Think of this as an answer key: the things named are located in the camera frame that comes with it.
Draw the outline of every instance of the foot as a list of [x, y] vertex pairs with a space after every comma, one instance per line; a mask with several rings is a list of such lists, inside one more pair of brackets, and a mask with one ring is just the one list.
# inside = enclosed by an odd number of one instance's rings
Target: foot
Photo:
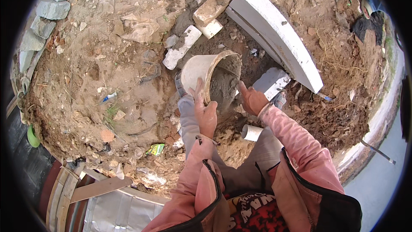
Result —
[[187, 95], [188, 93], [183, 89], [182, 83], [180, 81], [180, 76], [182, 75], [182, 71], [179, 71], [175, 76], [175, 85], [176, 90], [178, 90], [179, 97], [183, 98], [183, 96]]
[[275, 107], [277, 107], [278, 109], [282, 110], [283, 105], [285, 105], [286, 103], [286, 95], [286, 90], [279, 91], [279, 93], [276, 94], [271, 100], [273, 102], [273, 105], [275, 105]]

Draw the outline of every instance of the hand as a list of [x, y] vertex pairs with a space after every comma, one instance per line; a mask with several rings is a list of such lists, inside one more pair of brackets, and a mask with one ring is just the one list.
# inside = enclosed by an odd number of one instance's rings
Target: hand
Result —
[[216, 115], [218, 103], [210, 101], [205, 107], [203, 81], [200, 77], [197, 79], [196, 90], [189, 88], [189, 92], [194, 97], [194, 116], [199, 124], [200, 133], [212, 139], [218, 124], [218, 116]]
[[243, 109], [250, 115], [259, 115], [259, 112], [269, 103], [263, 92], [256, 91], [252, 86], [246, 89], [242, 81], [237, 84], [237, 90], [241, 95]]

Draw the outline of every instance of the dirt ground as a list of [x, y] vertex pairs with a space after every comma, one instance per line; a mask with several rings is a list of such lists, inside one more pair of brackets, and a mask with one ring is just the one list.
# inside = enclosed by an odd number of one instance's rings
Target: dirt ground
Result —
[[[69, 15], [57, 22], [24, 98], [25, 118], [56, 158], [86, 158], [86, 165], [115, 176], [117, 165], [142, 191], [169, 197], [184, 167], [184, 147], [176, 120], [179, 96], [174, 85], [175, 70], [162, 64], [162, 44], [178, 36], [193, 23], [198, 7], [194, 0], [69, 0]], [[364, 43], [350, 33], [350, 24], [361, 14], [357, 0], [270, 0], [284, 14], [312, 54], [324, 87], [333, 98], [327, 102], [294, 81], [284, 111], [306, 128], [331, 154], [358, 143], [368, 131], [382, 76], [381, 48], [368, 31]], [[139, 43], [120, 38], [115, 24], [133, 13], [148, 18], [158, 27]], [[262, 49], [233, 20], [221, 14], [224, 26], [213, 38], [202, 36], [183, 58], [218, 54], [230, 49], [242, 59], [241, 80], [252, 85], [268, 68], [277, 64], [267, 55], [260, 59], [248, 52]], [[80, 31], [81, 23], [87, 26]], [[316, 29], [309, 35], [308, 28]], [[124, 26], [124, 32], [130, 28]], [[350, 101], [348, 92], [354, 90]], [[116, 92], [117, 96], [102, 103]], [[114, 120], [117, 111], [126, 115]], [[220, 114], [215, 139], [227, 165], [238, 167], [254, 143], [240, 138], [244, 124], [257, 123], [246, 113]], [[103, 142], [100, 132], [111, 128], [116, 137]], [[160, 156], [142, 154], [154, 143], [165, 143]]]

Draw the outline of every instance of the red t-shirt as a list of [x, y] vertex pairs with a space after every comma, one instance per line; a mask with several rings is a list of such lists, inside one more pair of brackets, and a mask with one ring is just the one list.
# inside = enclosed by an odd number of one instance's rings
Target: red t-shirt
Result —
[[283, 232], [289, 231], [276, 198], [268, 192], [247, 192], [229, 198], [230, 232]]

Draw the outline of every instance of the white pvc pipe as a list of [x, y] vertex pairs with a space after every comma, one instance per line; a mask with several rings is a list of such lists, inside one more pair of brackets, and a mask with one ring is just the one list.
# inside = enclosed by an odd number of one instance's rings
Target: white pvc pipe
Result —
[[244, 125], [240, 135], [243, 139], [256, 142], [263, 128]]

